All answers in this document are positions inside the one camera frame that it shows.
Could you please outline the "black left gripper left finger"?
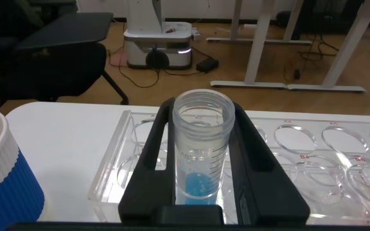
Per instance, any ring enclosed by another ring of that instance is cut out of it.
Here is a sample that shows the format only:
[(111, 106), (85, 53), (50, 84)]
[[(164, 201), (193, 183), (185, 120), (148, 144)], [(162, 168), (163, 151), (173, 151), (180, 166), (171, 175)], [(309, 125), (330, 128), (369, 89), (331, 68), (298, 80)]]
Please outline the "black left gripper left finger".
[[(118, 205), (123, 224), (151, 224), (154, 212), (175, 204), (174, 98), (157, 112), (145, 146)], [(164, 129), (168, 129), (166, 168), (156, 170)]]

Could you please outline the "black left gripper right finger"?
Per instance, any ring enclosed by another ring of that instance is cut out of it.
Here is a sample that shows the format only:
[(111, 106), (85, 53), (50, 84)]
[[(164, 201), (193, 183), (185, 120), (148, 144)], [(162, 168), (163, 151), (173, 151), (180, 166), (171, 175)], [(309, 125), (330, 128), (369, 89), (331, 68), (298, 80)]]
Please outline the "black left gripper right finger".
[(229, 137), (234, 202), (240, 225), (304, 225), (310, 208), (255, 128), (234, 104)]

